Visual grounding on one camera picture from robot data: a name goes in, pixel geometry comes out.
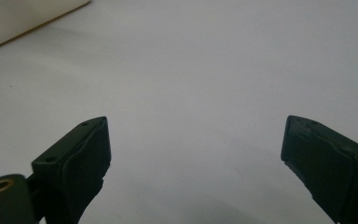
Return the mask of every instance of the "black plastic part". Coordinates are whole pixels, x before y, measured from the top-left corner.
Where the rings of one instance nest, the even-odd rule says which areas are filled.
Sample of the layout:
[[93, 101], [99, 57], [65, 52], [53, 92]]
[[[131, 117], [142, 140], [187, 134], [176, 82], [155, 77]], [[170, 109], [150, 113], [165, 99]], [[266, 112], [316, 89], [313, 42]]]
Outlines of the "black plastic part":
[[34, 224], [27, 182], [22, 175], [0, 177], [0, 224]]
[[87, 120], [32, 162], [34, 173], [0, 177], [0, 224], [76, 224], [111, 161], [106, 117]]
[[314, 120], [290, 116], [282, 160], [336, 223], [358, 224], [358, 144]]
[[47, 223], [77, 223], [103, 186], [111, 161], [105, 117], [77, 125], [32, 162], [45, 194]]

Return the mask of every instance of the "white surface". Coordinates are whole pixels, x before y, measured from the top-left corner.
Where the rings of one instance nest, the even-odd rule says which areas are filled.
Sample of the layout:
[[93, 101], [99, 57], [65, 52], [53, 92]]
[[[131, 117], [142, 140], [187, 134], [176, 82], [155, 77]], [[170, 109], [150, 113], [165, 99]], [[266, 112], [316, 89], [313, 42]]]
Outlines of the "white surface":
[[0, 48], [0, 175], [106, 115], [81, 223], [332, 223], [280, 159], [286, 117], [358, 142], [358, 1], [94, 1]]
[[61, 16], [89, 0], [0, 0], [0, 44]]

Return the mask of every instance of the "white table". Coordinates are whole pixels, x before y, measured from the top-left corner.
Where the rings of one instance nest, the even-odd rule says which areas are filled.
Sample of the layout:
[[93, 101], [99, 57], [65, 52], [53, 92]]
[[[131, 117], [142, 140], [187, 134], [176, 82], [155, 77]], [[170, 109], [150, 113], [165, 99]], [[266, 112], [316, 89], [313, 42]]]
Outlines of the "white table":
[[80, 223], [333, 223], [280, 159], [291, 114], [358, 142], [358, 1], [95, 0], [0, 48], [0, 175], [108, 117]]

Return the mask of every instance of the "white object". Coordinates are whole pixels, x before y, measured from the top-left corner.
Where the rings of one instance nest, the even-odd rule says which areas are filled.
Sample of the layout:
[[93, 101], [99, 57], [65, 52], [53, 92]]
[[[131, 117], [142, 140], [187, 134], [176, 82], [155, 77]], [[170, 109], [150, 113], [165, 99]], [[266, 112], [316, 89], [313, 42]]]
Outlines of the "white object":
[[0, 44], [81, 7], [89, 0], [0, 0]]

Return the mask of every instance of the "clamp jaw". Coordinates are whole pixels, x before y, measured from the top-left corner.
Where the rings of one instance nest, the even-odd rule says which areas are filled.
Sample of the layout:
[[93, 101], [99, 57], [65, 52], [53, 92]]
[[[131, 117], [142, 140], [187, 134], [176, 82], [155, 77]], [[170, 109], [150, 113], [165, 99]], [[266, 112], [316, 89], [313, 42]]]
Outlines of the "clamp jaw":
[[358, 144], [311, 119], [290, 116], [281, 158], [336, 223], [358, 224]]
[[76, 224], [111, 161], [106, 117], [77, 125], [32, 162], [34, 173], [0, 177], [0, 223]]

